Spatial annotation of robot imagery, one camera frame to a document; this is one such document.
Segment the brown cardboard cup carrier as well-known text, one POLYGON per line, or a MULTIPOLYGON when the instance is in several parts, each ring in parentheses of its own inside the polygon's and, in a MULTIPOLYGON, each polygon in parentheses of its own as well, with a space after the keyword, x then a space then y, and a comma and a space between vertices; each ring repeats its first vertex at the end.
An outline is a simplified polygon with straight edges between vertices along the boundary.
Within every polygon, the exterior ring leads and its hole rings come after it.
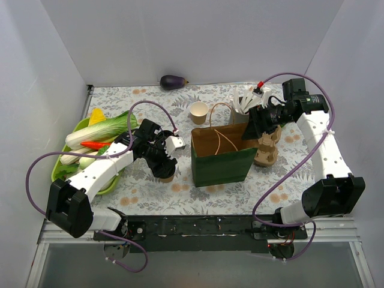
POLYGON ((272 166, 278 158, 277 143, 281 138, 282 129, 278 126, 271 134, 263 133, 263 136, 257 140, 257 152, 254 163, 263 167, 272 166))

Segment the brown paper coffee cup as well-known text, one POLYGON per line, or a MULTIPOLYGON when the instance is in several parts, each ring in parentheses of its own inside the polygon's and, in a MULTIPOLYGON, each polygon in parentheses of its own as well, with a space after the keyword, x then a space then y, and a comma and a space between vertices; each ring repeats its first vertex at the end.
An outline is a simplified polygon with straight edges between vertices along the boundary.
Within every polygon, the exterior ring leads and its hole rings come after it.
POLYGON ((166 183, 172 182, 173 179, 174 179, 174 175, 172 175, 172 176, 170 176, 168 178, 160 178, 159 181, 166 184, 166 183))

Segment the dark green paper bag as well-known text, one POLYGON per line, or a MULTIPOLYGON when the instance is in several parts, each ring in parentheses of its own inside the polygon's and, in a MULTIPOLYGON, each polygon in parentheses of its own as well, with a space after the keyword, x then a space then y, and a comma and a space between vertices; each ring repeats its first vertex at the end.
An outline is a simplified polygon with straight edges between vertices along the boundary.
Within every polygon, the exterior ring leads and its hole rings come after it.
POLYGON ((257 153, 255 140, 244 140, 246 123, 210 125, 191 131, 191 170, 196 187, 242 182, 257 153))

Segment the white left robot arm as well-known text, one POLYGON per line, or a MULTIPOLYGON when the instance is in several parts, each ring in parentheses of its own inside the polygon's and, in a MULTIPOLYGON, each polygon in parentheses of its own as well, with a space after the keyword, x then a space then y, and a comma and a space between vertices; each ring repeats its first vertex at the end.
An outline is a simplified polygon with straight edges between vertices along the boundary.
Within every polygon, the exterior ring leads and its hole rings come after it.
POLYGON ((101 159, 68 180, 55 180, 50 186, 46 218, 74 238, 87 231, 105 230, 113 239, 123 239, 129 233, 128 218, 113 208, 92 209, 97 193, 121 170, 142 158, 154 177, 171 178, 177 160, 172 153, 185 148, 176 133, 144 119, 133 132, 120 134, 101 159))

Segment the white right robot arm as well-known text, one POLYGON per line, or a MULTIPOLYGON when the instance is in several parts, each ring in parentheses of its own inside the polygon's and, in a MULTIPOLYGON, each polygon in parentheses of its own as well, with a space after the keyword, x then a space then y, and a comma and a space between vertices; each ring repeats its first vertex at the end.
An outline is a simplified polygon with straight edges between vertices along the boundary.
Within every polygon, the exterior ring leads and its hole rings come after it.
POLYGON ((291 177, 308 160, 313 162, 316 182, 306 189, 301 200, 279 208, 268 224, 278 238, 288 237, 294 227, 314 218, 351 213, 365 189, 363 177, 354 176, 344 161, 332 130, 334 106, 325 91, 310 94, 305 87, 312 78, 290 73, 292 79, 282 84, 284 102, 258 105, 249 111, 244 140, 260 139, 264 133, 273 133, 279 125, 296 123, 309 148, 308 155, 288 174, 274 184, 265 195, 270 195, 287 178, 291 177))

